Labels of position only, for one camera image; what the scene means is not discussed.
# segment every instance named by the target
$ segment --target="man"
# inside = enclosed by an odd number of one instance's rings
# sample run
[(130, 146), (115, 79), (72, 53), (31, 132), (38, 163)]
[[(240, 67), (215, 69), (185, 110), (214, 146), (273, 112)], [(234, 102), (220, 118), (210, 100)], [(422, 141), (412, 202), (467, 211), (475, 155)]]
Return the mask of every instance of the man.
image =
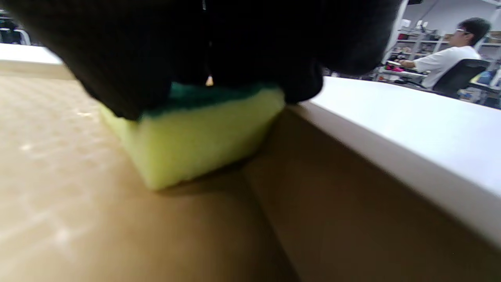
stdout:
[(456, 32), (449, 40), (452, 47), (429, 56), (409, 61), (398, 60), (404, 68), (417, 68), (418, 72), (430, 71), (422, 85), (433, 88), (435, 83), (449, 69), (463, 59), (480, 59), (473, 48), (490, 30), (490, 23), (485, 19), (471, 18), (458, 25)]

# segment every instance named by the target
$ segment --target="gloved hand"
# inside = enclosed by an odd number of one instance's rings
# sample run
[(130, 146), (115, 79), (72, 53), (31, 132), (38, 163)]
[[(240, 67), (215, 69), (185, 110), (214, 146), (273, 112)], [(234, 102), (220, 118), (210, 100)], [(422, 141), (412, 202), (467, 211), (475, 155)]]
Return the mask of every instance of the gloved hand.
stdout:
[(400, 0), (0, 0), (118, 117), (169, 102), (173, 81), (279, 85), (314, 97), (321, 67), (381, 61)]

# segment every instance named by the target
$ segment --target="cardboard box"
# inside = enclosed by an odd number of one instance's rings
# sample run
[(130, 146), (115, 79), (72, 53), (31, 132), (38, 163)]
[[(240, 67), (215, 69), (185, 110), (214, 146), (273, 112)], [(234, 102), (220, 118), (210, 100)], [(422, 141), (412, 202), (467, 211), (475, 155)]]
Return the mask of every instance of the cardboard box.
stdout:
[(0, 84), (2, 281), (501, 277), (496, 247), (346, 148), (312, 103), (250, 160), (153, 193), (76, 81)]

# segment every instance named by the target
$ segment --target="yellow sponge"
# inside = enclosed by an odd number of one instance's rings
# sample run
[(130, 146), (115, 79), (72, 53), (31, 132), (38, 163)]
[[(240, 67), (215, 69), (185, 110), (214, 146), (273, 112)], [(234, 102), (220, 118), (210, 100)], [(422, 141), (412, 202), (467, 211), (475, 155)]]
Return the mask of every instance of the yellow sponge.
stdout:
[(240, 99), (117, 118), (101, 105), (103, 120), (152, 190), (191, 180), (253, 154), (284, 108), (280, 90), (263, 88)]

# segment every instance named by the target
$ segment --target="sponge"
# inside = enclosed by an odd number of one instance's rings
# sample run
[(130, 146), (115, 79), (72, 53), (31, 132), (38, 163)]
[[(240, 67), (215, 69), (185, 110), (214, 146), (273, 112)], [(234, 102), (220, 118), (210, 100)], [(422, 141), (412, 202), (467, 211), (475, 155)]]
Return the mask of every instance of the sponge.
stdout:
[(284, 106), (276, 87), (173, 84), (169, 105), (139, 121), (117, 118), (102, 104), (100, 109), (146, 186), (159, 190), (253, 154)]

